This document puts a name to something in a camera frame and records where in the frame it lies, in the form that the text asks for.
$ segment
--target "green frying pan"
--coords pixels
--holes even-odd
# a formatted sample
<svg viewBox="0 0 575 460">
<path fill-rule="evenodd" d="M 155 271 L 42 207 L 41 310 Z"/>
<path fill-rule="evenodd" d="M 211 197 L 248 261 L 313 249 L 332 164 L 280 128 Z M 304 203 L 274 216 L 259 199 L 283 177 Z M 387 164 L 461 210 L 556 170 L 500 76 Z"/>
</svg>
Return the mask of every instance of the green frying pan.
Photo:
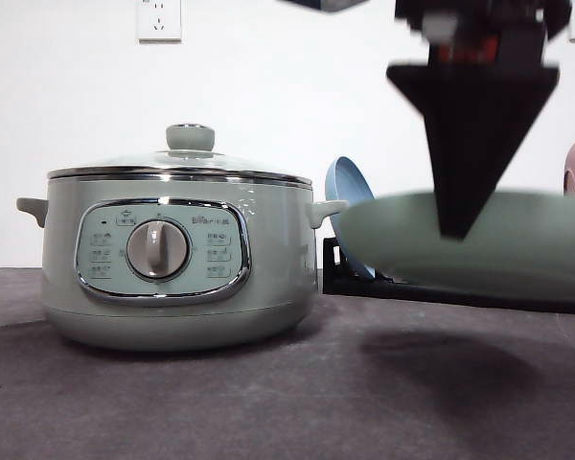
<svg viewBox="0 0 575 460">
<path fill-rule="evenodd" d="M 575 196 L 497 192 L 463 241 L 439 234 L 434 194 L 359 203 L 338 225 L 384 274 L 500 297 L 575 299 Z"/>
</svg>

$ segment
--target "pot base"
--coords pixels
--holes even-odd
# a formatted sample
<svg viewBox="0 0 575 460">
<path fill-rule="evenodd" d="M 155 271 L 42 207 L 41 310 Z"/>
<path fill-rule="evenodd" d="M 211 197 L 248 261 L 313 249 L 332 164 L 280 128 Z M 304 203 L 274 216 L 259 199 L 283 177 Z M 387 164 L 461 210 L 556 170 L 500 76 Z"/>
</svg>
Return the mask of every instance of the pot base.
<svg viewBox="0 0 575 460">
<path fill-rule="evenodd" d="M 68 338 L 87 345 L 141 352 L 202 350 L 265 338 L 298 324 L 311 303 L 189 316 L 104 316 L 46 308 Z"/>
</svg>

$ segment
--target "pot handle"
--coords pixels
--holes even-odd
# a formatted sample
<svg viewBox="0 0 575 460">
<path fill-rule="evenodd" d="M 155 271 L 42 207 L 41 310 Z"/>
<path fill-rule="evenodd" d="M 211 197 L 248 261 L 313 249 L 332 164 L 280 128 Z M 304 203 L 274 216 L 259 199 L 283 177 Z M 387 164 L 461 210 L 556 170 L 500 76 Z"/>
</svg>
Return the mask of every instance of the pot handle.
<svg viewBox="0 0 575 460">
<path fill-rule="evenodd" d="M 310 228 L 315 230 L 321 227 L 325 218 L 344 211 L 348 206 L 349 201 L 342 199 L 309 203 L 307 207 L 307 217 L 309 218 Z"/>
<path fill-rule="evenodd" d="M 45 219 L 49 209 L 49 201 L 37 198 L 18 198 L 17 209 L 24 213 L 32 214 L 40 228 L 45 228 Z"/>
</svg>

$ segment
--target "control knob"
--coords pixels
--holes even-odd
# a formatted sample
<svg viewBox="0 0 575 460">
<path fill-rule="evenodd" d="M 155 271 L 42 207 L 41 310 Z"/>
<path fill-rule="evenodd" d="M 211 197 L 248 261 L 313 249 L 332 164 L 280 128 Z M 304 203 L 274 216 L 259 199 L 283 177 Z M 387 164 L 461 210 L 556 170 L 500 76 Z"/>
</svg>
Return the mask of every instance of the control knob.
<svg viewBox="0 0 575 460">
<path fill-rule="evenodd" d="M 183 266 L 189 247 L 183 232 L 165 220 L 151 220 L 134 229 L 127 241 L 127 259 L 146 278 L 162 279 Z"/>
</svg>

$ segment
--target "chrome trim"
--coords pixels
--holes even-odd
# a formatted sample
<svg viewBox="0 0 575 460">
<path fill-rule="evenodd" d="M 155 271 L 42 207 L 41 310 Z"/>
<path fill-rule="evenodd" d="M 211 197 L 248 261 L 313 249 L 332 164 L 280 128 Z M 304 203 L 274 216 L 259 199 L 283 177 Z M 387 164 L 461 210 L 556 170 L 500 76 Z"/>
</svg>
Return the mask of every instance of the chrome trim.
<svg viewBox="0 0 575 460">
<path fill-rule="evenodd" d="M 202 127 L 204 129 L 211 129 L 208 126 L 199 125 L 198 123 L 179 123 L 177 125 L 170 125 L 169 127 Z"/>
<path fill-rule="evenodd" d="M 49 179 L 59 177 L 87 176 L 87 175 L 123 175 L 123 174 L 170 174 L 185 176 L 210 176 L 210 177 L 236 177 L 244 179 L 279 180 L 281 182 L 293 182 L 297 184 L 312 185 L 310 179 L 297 175 L 281 174 L 277 172 L 259 171 L 227 171 L 215 168 L 152 168 L 145 166 L 93 166 L 83 168 L 69 168 L 54 170 L 47 174 Z"/>
<path fill-rule="evenodd" d="M 188 292 L 181 294 L 123 294 L 90 286 L 79 270 L 79 261 L 77 257 L 79 254 L 79 247 L 81 245 L 81 230 L 83 227 L 83 221 L 89 213 L 98 208 L 122 206 L 128 204 L 174 204 L 179 206 L 211 206 L 225 209 L 236 218 L 237 224 L 239 226 L 239 234 L 241 236 L 241 270 L 231 281 L 225 285 L 201 292 Z M 203 201 L 198 199 L 168 198 L 167 200 L 164 197 L 155 197 L 109 199 L 100 201 L 90 206 L 80 218 L 74 259 L 74 269 L 75 273 L 77 273 L 79 284 L 92 296 L 104 302 L 136 307 L 182 307 L 186 305 L 200 304 L 203 302 L 223 300 L 236 294 L 237 291 L 243 287 L 244 283 L 247 281 L 247 278 L 249 278 L 249 275 L 251 274 L 251 247 L 249 243 L 246 221 L 241 211 L 239 211 L 239 209 L 233 205 L 225 202 Z"/>
<path fill-rule="evenodd" d="M 71 175 L 50 178 L 50 183 L 55 182 L 92 182 L 97 180 L 159 180 L 162 182 L 183 181 L 183 182 L 219 182 L 231 184 L 259 184 L 275 185 L 278 187 L 292 187 L 312 191 L 311 181 L 309 184 L 299 182 L 289 182 L 280 179 L 253 178 L 234 175 L 187 175 L 174 174 L 171 172 L 155 172 L 144 174 L 101 174 L 101 175 Z"/>
</svg>

